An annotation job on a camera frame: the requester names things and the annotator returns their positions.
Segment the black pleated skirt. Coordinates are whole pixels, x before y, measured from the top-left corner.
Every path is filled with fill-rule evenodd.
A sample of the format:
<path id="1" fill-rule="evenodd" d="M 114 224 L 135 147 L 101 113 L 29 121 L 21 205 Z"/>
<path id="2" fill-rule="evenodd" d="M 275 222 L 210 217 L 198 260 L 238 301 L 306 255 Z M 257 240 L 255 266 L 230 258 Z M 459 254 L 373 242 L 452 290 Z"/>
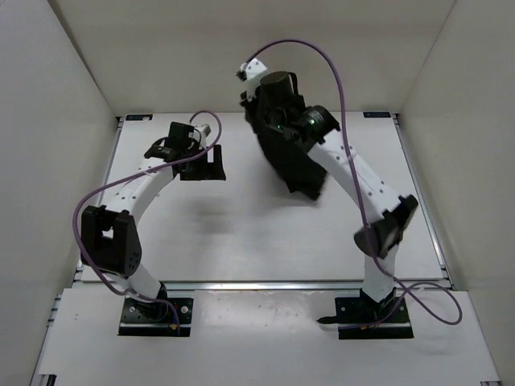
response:
<path id="1" fill-rule="evenodd" d="M 327 172 L 294 144 L 278 133 L 258 124 L 257 102 L 245 102 L 245 120 L 250 124 L 268 163 L 273 167 L 290 193 L 299 192 L 316 201 L 322 191 Z"/>

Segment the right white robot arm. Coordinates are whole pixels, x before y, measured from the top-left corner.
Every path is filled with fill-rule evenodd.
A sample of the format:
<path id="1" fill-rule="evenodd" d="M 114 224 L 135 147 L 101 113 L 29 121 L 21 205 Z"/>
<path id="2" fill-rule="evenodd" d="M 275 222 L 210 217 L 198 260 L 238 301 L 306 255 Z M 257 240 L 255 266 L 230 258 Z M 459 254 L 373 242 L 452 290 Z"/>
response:
<path id="1" fill-rule="evenodd" d="M 266 160 L 289 191 L 319 198 L 332 176 L 361 209 L 366 223 L 353 236 L 365 255 L 361 314 L 381 321 L 393 305 L 395 257 L 418 207 L 413 195 L 388 187 L 351 146 L 342 127 L 321 105 L 306 105 L 293 72 L 256 64 L 237 72 L 245 89 L 240 104 Z"/>

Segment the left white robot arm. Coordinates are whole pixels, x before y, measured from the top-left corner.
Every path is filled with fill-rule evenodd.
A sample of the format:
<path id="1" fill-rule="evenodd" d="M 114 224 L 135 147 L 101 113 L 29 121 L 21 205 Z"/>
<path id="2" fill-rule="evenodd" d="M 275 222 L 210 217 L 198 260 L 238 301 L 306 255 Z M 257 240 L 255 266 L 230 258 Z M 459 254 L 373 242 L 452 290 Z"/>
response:
<path id="1" fill-rule="evenodd" d="M 151 320 L 168 310 L 164 284 L 142 263 L 138 223 L 161 191 L 175 179 L 204 181 L 226 179 L 221 146 L 208 138 L 207 124 L 173 121 L 166 137 L 150 145 L 138 170 L 87 194 L 73 214 L 73 232 L 81 262 L 116 295 L 140 302 Z M 87 202 L 97 192 L 116 188 L 117 193 L 100 205 Z"/>

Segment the left blue table label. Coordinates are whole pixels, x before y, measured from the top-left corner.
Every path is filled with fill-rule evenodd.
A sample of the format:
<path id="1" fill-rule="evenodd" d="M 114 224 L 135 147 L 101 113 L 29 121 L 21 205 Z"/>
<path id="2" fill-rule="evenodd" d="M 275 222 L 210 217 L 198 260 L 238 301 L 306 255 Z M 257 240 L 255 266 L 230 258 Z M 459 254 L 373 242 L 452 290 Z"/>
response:
<path id="1" fill-rule="evenodd" d="M 152 114 L 128 114 L 125 118 L 126 121 L 151 121 L 152 119 Z"/>

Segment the blue table label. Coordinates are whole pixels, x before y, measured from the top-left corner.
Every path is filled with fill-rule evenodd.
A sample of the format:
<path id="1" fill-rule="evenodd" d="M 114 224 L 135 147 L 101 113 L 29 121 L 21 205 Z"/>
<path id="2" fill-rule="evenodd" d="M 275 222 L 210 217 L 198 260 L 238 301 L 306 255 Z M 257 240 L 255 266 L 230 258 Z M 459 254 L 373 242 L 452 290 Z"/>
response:
<path id="1" fill-rule="evenodd" d="M 391 113 L 387 111 L 364 111 L 364 118 L 372 118 L 372 119 L 382 119 L 382 118 L 391 118 Z"/>
<path id="2" fill-rule="evenodd" d="M 151 121 L 152 119 L 152 114 L 128 114 L 125 118 L 126 121 Z"/>

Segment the right blue table label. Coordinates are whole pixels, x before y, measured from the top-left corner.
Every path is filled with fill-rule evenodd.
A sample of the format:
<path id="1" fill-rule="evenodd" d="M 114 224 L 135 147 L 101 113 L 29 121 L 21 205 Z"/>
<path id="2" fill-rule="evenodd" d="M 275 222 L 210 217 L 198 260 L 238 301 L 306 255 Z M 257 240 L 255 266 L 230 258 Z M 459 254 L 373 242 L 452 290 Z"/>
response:
<path id="1" fill-rule="evenodd" d="M 372 118 L 372 119 L 382 119 L 382 118 L 391 118 L 391 113 L 387 111 L 364 111 L 364 118 Z"/>

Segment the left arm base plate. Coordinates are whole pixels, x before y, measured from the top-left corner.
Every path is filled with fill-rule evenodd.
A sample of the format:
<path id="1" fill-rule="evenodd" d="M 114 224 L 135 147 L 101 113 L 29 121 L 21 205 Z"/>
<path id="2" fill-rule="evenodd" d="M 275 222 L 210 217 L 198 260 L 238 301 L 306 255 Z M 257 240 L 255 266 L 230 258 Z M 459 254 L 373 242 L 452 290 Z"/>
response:
<path id="1" fill-rule="evenodd" d="M 118 327 L 119 336 L 136 337 L 189 337 L 191 334 L 194 298 L 179 296 L 168 298 L 178 315 L 163 304 L 139 302 L 126 298 Z"/>

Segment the aluminium table rail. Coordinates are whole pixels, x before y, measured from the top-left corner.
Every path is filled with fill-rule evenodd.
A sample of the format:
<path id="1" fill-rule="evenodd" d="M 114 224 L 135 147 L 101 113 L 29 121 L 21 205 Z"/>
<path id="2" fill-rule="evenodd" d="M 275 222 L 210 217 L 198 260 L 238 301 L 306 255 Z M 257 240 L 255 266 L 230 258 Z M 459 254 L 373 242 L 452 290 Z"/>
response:
<path id="1" fill-rule="evenodd" d="M 358 290 L 362 281 L 165 281 L 174 291 L 274 291 L 274 290 Z"/>

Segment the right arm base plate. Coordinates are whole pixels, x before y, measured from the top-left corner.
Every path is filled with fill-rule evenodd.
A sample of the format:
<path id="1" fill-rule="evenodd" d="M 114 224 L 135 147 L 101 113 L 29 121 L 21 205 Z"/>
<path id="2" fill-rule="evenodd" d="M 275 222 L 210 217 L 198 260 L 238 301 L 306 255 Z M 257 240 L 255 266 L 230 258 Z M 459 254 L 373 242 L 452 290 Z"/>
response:
<path id="1" fill-rule="evenodd" d="M 412 339 L 414 337 L 406 300 L 378 316 L 360 298 L 335 298 L 336 314 L 317 320 L 322 326 L 337 326 L 338 339 Z"/>

